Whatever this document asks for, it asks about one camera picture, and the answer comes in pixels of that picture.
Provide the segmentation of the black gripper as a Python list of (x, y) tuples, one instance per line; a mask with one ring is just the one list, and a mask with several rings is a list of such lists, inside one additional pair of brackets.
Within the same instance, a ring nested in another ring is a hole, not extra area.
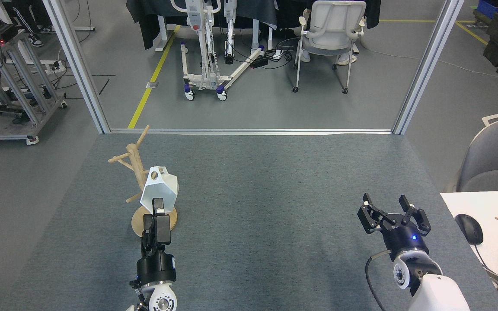
[[(389, 255), (391, 261), (394, 261), (401, 252), (415, 248), (429, 254), (422, 236), (430, 233), (431, 225), (423, 209), (416, 208), (405, 195), (401, 195), (399, 203), (405, 214), (401, 222), (393, 224), (393, 217), (375, 207), (368, 193), (364, 193), (362, 201), (357, 213), (362, 227), (368, 234), (381, 230), (385, 246), (391, 252)], [(416, 220), (416, 224), (410, 221), (412, 217)]]
[(152, 205), (153, 214), (144, 214), (142, 257), (137, 261), (137, 281), (141, 287), (177, 280), (175, 258), (165, 252), (165, 246), (171, 244), (170, 216), (164, 211), (163, 198), (155, 197)]

